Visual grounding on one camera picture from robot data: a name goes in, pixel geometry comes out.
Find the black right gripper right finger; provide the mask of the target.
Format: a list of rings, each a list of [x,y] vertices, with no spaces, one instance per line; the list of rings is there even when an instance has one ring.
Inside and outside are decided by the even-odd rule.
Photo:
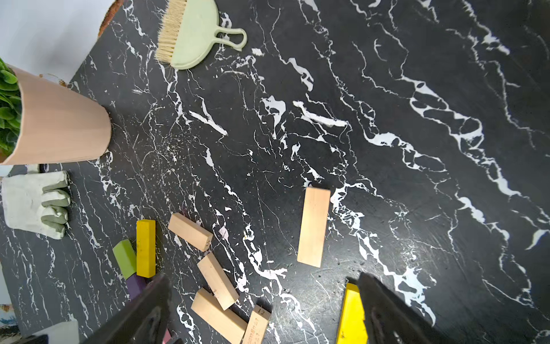
[[[358,288],[369,343],[442,343],[443,335],[378,278],[361,273]]]

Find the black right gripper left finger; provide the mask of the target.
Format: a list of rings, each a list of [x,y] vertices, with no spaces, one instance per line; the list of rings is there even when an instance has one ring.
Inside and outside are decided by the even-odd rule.
[[[168,329],[171,284],[160,274],[85,343],[162,343]]]

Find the pink block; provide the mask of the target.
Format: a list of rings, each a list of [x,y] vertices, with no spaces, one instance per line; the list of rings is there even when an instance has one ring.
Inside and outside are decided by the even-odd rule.
[[[169,344],[169,342],[172,340],[171,334],[169,330],[166,330],[164,337],[163,337],[163,344]]]

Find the lime green block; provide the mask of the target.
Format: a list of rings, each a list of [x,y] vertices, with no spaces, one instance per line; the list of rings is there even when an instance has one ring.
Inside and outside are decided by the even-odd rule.
[[[137,272],[136,253],[129,239],[124,239],[113,247],[113,254],[123,277],[128,280]]]

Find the long wooden block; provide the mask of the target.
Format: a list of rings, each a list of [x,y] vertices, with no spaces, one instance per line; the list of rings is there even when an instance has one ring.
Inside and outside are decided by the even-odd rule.
[[[223,310],[215,296],[206,289],[201,288],[196,293],[191,309],[227,341],[240,344],[247,322],[230,309]]]

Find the small yellow block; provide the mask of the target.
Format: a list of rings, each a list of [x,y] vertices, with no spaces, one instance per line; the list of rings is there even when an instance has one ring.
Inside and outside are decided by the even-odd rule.
[[[156,222],[150,219],[136,224],[137,275],[152,278],[156,274]]]

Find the purple block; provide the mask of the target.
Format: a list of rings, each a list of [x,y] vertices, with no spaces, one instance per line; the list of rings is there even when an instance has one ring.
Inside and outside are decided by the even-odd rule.
[[[134,300],[146,288],[146,278],[133,274],[126,279],[127,291],[130,299]]]

